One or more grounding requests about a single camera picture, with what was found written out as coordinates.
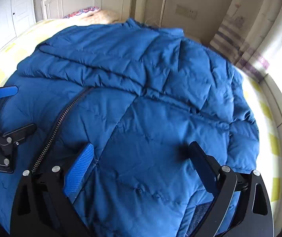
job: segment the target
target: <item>blue puffer jacket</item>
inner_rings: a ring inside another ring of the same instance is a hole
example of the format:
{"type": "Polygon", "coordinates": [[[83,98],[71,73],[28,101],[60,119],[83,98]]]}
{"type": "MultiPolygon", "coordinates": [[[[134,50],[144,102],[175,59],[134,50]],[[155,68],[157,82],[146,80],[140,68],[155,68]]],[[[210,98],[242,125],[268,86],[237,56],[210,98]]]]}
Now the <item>blue puffer jacket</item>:
{"type": "MultiPolygon", "coordinates": [[[[34,122],[18,146],[14,174],[0,173],[0,222],[9,231],[13,198],[60,111],[87,94],[64,120],[41,170],[62,165],[86,143],[95,154],[70,200],[98,237],[184,237],[198,204],[212,195],[184,147],[197,141],[221,165],[256,168],[258,128],[242,77],[180,29],[124,24],[73,26],[37,46],[6,85],[0,133],[34,122]]],[[[224,220],[234,213],[235,195],[224,220]]]]}

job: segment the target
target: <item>jacket zipper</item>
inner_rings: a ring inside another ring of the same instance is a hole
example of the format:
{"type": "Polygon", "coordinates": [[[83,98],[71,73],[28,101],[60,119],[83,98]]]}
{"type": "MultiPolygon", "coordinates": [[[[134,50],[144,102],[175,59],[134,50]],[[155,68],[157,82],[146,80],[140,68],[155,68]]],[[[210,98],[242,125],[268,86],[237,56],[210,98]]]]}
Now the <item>jacket zipper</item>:
{"type": "Polygon", "coordinates": [[[48,141],[46,143],[46,145],[44,146],[42,152],[37,156],[36,160],[35,160],[35,163],[33,164],[32,166],[32,169],[31,169],[31,172],[32,174],[34,174],[37,169],[39,168],[41,162],[43,161],[43,159],[45,158],[46,154],[48,153],[48,151],[50,150],[54,140],[55,140],[55,137],[58,133],[58,130],[59,128],[61,127],[67,113],[71,110],[71,108],[79,102],[79,100],[81,98],[83,98],[87,93],[88,91],[90,90],[90,88],[84,90],[83,92],[81,92],[67,107],[66,109],[61,113],[60,117],[58,118],[55,126],[53,127],[53,132],[50,136],[50,138],[48,138],[48,141]]]}

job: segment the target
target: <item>curtain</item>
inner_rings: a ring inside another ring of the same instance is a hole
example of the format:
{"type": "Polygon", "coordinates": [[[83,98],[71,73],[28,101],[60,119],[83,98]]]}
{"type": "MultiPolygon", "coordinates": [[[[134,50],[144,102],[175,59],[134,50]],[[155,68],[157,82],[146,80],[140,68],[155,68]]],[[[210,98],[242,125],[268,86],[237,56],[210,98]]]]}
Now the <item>curtain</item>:
{"type": "Polygon", "coordinates": [[[259,82],[282,50],[282,0],[232,0],[210,48],[259,82]]]}

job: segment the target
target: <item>white door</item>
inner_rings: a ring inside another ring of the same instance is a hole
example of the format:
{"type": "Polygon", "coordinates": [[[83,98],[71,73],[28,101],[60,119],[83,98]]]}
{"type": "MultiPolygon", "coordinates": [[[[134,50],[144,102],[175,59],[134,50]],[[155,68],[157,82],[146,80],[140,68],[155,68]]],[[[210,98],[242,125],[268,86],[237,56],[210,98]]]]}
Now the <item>white door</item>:
{"type": "Polygon", "coordinates": [[[11,0],[0,0],[0,49],[16,37],[10,3],[11,0]]]}
{"type": "Polygon", "coordinates": [[[11,0],[13,25],[17,36],[35,24],[32,0],[11,0]]]}

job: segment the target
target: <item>pillow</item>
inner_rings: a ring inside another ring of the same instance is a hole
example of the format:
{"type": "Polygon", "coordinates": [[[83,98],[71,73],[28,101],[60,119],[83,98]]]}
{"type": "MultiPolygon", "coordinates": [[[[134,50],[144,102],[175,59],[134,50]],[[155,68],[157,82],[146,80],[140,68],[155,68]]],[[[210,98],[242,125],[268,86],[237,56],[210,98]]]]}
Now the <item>pillow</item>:
{"type": "Polygon", "coordinates": [[[120,20],[120,17],[114,11],[101,10],[99,13],[81,19],[80,21],[86,22],[87,25],[93,24],[110,24],[120,20]]]}
{"type": "Polygon", "coordinates": [[[73,18],[73,17],[82,19],[82,18],[89,17],[91,15],[94,15],[95,13],[97,13],[99,11],[100,11],[99,7],[91,6],[91,7],[85,8],[85,9],[81,9],[79,11],[74,11],[73,13],[71,13],[67,16],[64,16],[63,19],[69,19],[69,18],[73,18]]]}

